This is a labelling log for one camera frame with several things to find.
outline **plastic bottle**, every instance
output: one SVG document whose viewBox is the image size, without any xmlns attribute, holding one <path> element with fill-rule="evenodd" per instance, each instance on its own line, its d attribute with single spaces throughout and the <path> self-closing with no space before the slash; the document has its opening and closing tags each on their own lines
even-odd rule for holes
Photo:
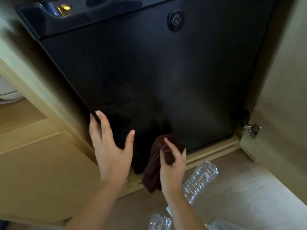
<svg viewBox="0 0 307 230">
<path fill-rule="evenodd" d="M 194 173 L 182 186 L 182 192 L 190 204 L 194 202 L 196 196 L 218 174 L 217 167 L 210 161 L 203 162 L 197 166 Z"/>
<path fill-rule="evenodd" d="M 208 230 L 246 230 L 226 220 L 216 220 L 206 227 L 208 228 Z"/>
<path fill-rule="evenodd" d="M 171 226 L 172 220 L 170 218 L 154 214 L 150 218 L 148 230 L 170 230 Z"/>
</svg>

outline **floor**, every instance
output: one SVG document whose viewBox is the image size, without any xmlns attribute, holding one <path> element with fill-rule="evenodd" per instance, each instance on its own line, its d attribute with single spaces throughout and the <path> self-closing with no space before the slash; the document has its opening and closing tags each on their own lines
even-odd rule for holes
<svg viewBox="0 0 307 230">
<path fill-rule="evenodd" d="M 228 220 L 247 229 L 307 229 L 307 206 L 283 186 L 261 164 L 252 162 L 241 150 L 213 161 L 218 177 L 201 193 L 194 205 L 204 223 Z M 193 169 L 186 172 L 188 178 Z M 169 216 L 161 192 L 145 189 L 117 200 L 108 230 L 148 229 L 154 213 Z M 10 224 L 7 230 L 60 230 Z"/>
</svg>

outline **metal hinge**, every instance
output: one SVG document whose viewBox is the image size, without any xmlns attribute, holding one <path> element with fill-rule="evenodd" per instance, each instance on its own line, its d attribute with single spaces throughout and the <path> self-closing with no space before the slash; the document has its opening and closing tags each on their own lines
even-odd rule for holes
<svg viewBox="0 0 307 230">
<path fill-rule="evenodd" d="M 243 109 L 242 110 L 242 118 L 241 118 L 241 126 L 244 129 L 249 130 L 251 133 L 251 137 L 253 139 L 256 139 L 256 136 L 258 135 L 259 131 L 261 130 L 261 127 L 258 126 L 257 124 L 249 124 L 248 121 L 251 117 L 251 113 L 249 113 L 247 110 Z"/>
</svg>

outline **hand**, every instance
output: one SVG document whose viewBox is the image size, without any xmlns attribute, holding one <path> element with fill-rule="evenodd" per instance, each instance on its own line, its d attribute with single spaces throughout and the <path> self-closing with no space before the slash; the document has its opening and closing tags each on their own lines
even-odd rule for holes
<svg viewBox="0 0 307 230">
<path fill-rule="evenodd" d="M 168 139 L 164 138 L 164 142 L 169 146 L 175 158 L 175 162 L 172 165 L 167 165 L 165 162 L 165 153 L 162 150 L 160 151 L 160 181 L 162 192 L 165 198 L 167 198 L 174 193 L 181 193 L 181 183 L 183 175 L 185 174 L 187 150 L 185 149 L 181 154 L 178 148 Z"/>
<path fill-rule="evenodd" d="M 96 111 L 96 114 L 100 119 L 101 126 L 91 114 L 89 132 L 101 173 L 101 181 L 115 183 L 121 188 L 131 166 L 135 130 L 129 132 L 125 148 L 122 150 L 115 145 L 110 123 L 105 114 L 101 111 Z"/>
</svg>

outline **cabinet door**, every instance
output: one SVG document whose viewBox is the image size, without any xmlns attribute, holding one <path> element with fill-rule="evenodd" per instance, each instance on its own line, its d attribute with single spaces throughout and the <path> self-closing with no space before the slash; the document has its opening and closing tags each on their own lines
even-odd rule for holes
<svg viewBox="0 0 307 230">
<path fill-rule="evenodd" d="M 0 154 L 0 219 L 54 223 L 86 203 L 99 183 L 99 169 L 67 134 Z"/>
<path fill-rule="evenodd" d="M 296 0 L 250 124 L 244 151 L 307 204 L 307 0 Z"/>
</svg>

